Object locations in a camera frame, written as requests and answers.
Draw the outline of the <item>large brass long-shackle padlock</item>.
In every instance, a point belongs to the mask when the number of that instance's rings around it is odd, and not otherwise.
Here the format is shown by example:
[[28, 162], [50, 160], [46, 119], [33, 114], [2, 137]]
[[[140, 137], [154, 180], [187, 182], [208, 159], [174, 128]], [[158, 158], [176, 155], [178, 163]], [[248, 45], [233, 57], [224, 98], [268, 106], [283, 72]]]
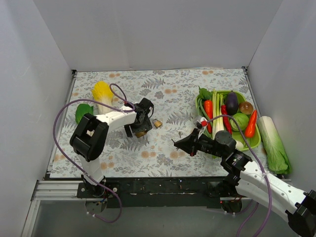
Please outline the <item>large brass long-shackle padlock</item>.
[[145, 136], [146, 134], [147, 134], [147, 131], [145, 130], [145, 131], [136, 132], [135, 136], [137, 138], [141, 138], [141, 137]]

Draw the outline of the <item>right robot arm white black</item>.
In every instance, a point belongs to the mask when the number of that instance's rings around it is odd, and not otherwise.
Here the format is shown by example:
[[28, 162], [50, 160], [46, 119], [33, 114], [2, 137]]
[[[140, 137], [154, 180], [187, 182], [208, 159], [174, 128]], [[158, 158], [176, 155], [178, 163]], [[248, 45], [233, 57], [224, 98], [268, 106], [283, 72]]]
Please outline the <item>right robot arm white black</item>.
[[316, 192], [298, 189], [262, 170], [251, 157], [236, 149], [230, 133], [219, 131], [211, 139], [195, 128], [173, 144], [191, 156], [201, 151], [221, 158], [221, 166], [228, 172], [223, 184], [227, 195], [240, 194], [266, 206], [301, 237], [316, 235]]

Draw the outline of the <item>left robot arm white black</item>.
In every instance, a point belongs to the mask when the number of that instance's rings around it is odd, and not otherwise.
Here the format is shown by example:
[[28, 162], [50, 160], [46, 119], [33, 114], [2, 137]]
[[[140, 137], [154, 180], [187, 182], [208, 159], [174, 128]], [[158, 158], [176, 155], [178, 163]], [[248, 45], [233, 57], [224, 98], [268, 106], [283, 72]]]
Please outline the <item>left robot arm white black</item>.
[[102, 115], [85, 114], [80, 120], [71, 139], [70, 145], [79, 159], [84, 170], [81, 176], [85, 189], [93, 197], [101, 197], [105, 192], [105, 179], [99, 156], [101, 155], [109, 132], [123, 127], [128, 137], [135, 135], [140, 138], [153, 127], [149, 113], [154, 111], [153, 103], [143, 98], [140, 103], [127, 103], [118, 111]]

